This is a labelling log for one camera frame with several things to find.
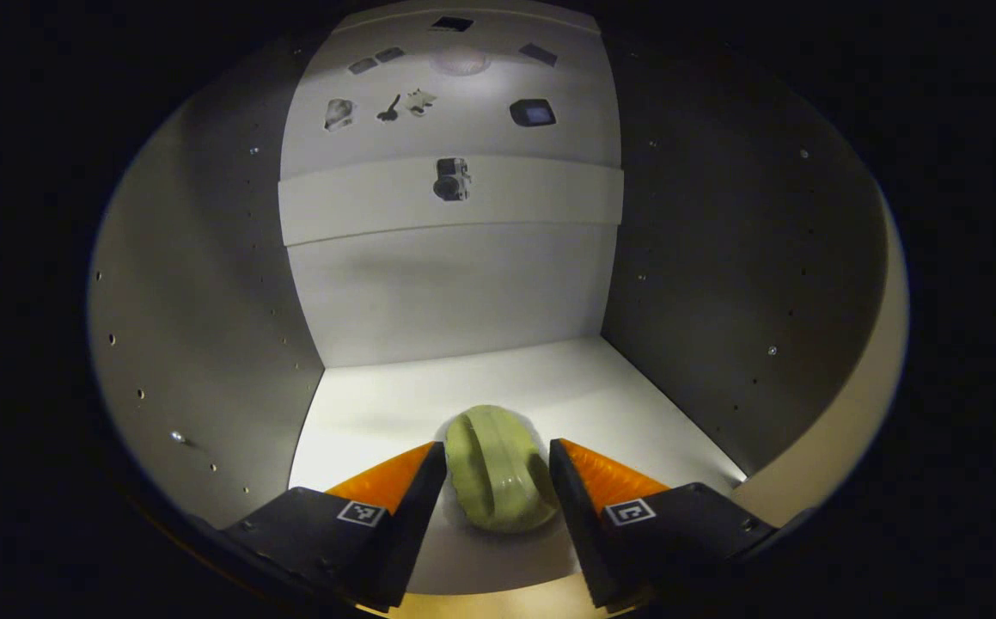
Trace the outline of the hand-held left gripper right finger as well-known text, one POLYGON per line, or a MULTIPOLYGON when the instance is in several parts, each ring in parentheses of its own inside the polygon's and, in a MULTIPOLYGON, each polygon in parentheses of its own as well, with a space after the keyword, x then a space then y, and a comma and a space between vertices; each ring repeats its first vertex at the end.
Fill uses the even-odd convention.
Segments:
POLYGON ((703 482, 667 486, 567 438, 550 440, 549 474, 597 608, 718 577, 778 534, 703 482))

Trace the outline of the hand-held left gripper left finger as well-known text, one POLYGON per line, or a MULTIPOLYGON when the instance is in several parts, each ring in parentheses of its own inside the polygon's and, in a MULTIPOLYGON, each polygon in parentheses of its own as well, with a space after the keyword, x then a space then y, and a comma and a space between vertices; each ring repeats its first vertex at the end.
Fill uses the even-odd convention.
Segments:
POLYGON ((403 602, 446 475, 431 440, 328 490, 286 490, 223 536, 295 584, 387 611, 403 602))

